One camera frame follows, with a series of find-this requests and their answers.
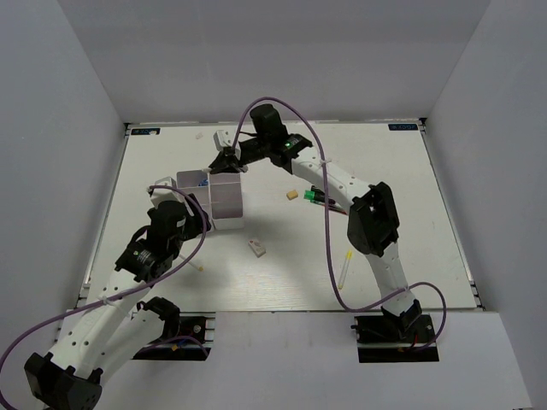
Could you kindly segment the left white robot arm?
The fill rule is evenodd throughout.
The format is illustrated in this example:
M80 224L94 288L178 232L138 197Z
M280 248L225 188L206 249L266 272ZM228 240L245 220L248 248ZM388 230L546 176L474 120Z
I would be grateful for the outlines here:
M32 354L24 371L32 395L51 409L93 409L106 381L146 344L180 336L179 308L151 288L174 270L184 242L203 239L209 216L196 196L150 189L150 222L115 262L97 301L46 354Z

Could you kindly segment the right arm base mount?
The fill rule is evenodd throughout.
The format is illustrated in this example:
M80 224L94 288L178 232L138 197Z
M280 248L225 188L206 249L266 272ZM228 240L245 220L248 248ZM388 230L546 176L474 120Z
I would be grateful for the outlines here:
M429 314L422 314L404 334L392 327L382 315L356 316L350 328L356 334L360 363L439 362Z

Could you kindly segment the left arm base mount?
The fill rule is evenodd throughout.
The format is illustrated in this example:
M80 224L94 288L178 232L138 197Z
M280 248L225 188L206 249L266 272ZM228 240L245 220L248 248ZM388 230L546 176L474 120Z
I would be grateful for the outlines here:
M212 316L183 315L165 298L155 296L136 305L138 312L151 311L163 323L162 334L141 348L134 360L206 361L214 332Z

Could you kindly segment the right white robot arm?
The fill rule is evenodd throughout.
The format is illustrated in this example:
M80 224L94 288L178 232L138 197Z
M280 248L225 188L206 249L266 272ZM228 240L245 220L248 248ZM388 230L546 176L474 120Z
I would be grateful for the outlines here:
M269 103L254 107L250 118L255 131L248 140L239 142L228 132L215 133L218 155L209 171L244 173L249 164L269 159L332 198L348 215L350 244L372 268L387 333L398 341L408 339L417 329L421 306L409 289L399 258L400 222L390 186L364 182L328 161L319 142L289 132Z

